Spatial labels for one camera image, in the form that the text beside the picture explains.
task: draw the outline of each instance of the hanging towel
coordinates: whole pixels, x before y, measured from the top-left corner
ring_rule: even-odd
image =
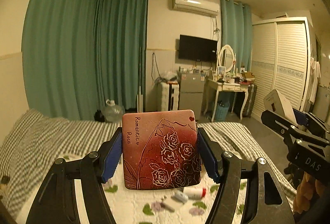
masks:
[[[311,72],[313,74],[313,83],[311,87],[310,102],[314,104],[318,80],[321,79],[321,69],[320,69],[320,63],[318,61],[314,61],[313,57],[311,57]]]

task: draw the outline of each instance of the bright light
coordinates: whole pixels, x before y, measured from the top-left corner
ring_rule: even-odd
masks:
[[[187,2],[191,2],[192,4],[201,4],[199,1],[194,1],[194,0],[187,0]]]

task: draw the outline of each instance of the suitcase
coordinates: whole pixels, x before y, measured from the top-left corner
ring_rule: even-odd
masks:
[[[257,85],[256,84],[250,84],[247,92],[249,93],[249,97],[247,98],[246,104],[243,109],[243,117],[251,117],[253,105],[255,103],[255,95],[257,93]],[[239,92],[237,93],[236,97],[236,102],[235,102],[235,107],[234,107],[234,112],[240,116],[240,109],[243,105],[245,98],[245,93]]]
[[[157,85],[157,111],[178,110],[179,85],[165,82]]]

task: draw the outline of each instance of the teal curtain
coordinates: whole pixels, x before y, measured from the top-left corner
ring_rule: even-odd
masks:
[[[47,116],[93,119],[97,0],[30,0],[22,36],[30,108]]]
[[[22,37],[29,107],[72,120],[92,120],[108,98],[135,108],[146,11],[147,0],[30,0]]]
[[[96,63],[98,99],[114,99],[136,108],[141,56],[145,91],[146,16],[148,0],[98,0]]]
[[[251,67],[252,16],[250,6],[220,0],[222,11],[222,45],[229,44],[236,54],[236,67]]]

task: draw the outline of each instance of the tv screen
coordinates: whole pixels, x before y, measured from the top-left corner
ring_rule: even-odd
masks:
[[[217,41],[180,35],[179,59],[201,62],[216,62]]]

